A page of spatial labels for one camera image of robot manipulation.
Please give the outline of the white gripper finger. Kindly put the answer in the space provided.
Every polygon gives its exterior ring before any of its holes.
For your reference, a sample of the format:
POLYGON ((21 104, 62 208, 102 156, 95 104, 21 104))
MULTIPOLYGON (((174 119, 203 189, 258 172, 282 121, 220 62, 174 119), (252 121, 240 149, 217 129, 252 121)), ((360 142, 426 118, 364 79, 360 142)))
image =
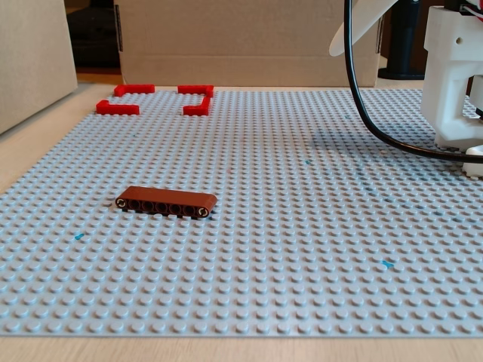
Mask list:
POLYGON ((352 24, 352 44, 355 44, 394 4, 396 0, 361 0, 352 4, 352 1, 345 1, 344 6, 349 6, 351 21, 346 19, 335 33, 330 47, 329 54, 337 57, 345 51, 344 47, 344 26, 352 24))

